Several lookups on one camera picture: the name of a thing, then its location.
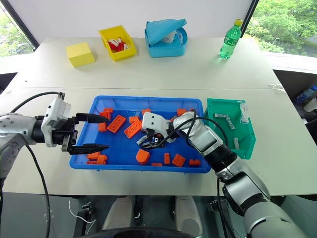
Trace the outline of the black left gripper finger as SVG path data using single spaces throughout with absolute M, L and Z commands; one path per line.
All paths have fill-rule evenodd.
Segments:
M 108 118 L 96 114 L 77 113 L 75 117 L 77 122 L 103 123 L 110 121 Z
M 78 154 L 92 154 L 96 152 L 101 152 L 105 149 L 108 149 L 108 145 L 96 144 L 96 143 L 86 143 L 80 146 L 70 146 L 67 148 L 67 152 L 70 155 L 78 155 Z

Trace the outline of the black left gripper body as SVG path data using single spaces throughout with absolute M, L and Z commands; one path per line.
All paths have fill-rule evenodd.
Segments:
M 75 145 L 78 133 L 75 127 L 78 123 L 77 117 L 71 117 L 60 129 L 52 131 L 53 143 L 61 145 L 63 152 L 80 152 Z

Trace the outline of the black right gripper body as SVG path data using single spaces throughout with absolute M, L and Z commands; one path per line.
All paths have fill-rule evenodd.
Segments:
M 159 143 L 160 147 L 164 147 L 166 143 L 173 143 L 176 140 L 176 131 L 174 129 L 168 129 L 166 131 L 166 135 L 163 136 L 161 133 L 155 131 L 153 129 L 153 137 L 152 139 L 148 139 L 145 135 L 145 142 L 149 142 L 150 144 Z

